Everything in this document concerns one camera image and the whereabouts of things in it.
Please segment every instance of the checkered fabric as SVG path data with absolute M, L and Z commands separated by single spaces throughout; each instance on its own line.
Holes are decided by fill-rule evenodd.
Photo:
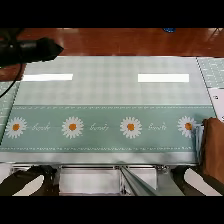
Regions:
M 0 82 L 0 94 L 2 94 L 11 83 L 12 82 Z M 2 139 L 19 83 L 20 82 L 16 82 L 8 93 L 0 99 L 0 140 Z
M 197 58 L 206 86 L 224 88 L 224 58 Z
M 73 74 L 72 81 L 22 81 L 14 105 L 211 105 L 196 58 L 58 57 L 25 75 Z M 138 83 L 139 73 L 184 73 L 189 83 Z

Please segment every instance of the daisy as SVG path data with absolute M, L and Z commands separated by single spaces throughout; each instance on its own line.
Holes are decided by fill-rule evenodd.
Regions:
M 141 134 L 140 130 L 142 130 L 140 121 L 134 117 L 123 119 L 120 127 L 120 131 L 123 131 L 123 135 L 126 135 L 126 138 L 135 138 Z
M 23 131 L 27 128 L 27 122 L 22 117 L 15 117 L 8 122 L 5 131 L 7 132 L 8 138 L 17 138 L 23 134 Z
M 63 122 L 62 131 L 64 132 L 63 135 L 66 135 L 66 138 L 70 137 L 75 138 L 82 134 L 83 130 L 83 122 L 78 117 L 69 117 Z
M 194 118 L 190 117 L 182 117 L 178 121 L 177 127 L 179 128 L 179 131 L 182 131 L 182 135 L 185 135 L 185 137 L 191 138 L 193 136 L 193 128 L 196 125 L 196 121 Z

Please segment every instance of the flower center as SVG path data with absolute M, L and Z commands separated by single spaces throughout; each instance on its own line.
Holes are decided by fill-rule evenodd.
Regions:
M 76 124 L 70 124 L 70 125 L 69 125 L 69 129 L 70 129 L 71 131 L 74 131 L 74 130 L 76 129 Z
M 186 124 L 185 124 L 185 128 L 186 128 L 187 130 L 192 130 L 192 124 L 191 124 L 191 123 L 186 123 Z
M 128 124 L 128 130 L 129 131 L 134 131 L 134 129 L 135 129 L 134 124 Z
M 14 124 L 13 126 L 12 126 L 12 129 L 13 129 L 13 131 L 18 131 L 19 130 L 19 124 Z

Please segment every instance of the wooden floor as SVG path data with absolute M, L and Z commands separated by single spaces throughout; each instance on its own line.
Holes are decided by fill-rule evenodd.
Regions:
M 21 40 L 53 38 L 61 55 L 209 56 L 224 57 L 222 28 L 26 28 Z M 17 66 L 0 70 L 0 80 L 13 80 Z

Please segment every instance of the black microphone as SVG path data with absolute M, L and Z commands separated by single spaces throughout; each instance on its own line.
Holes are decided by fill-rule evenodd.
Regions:
M 63 50 L 53 39 L 17 41 L 17 47 L 9 41 L 0 41 L 0 66 L 54 60 Z

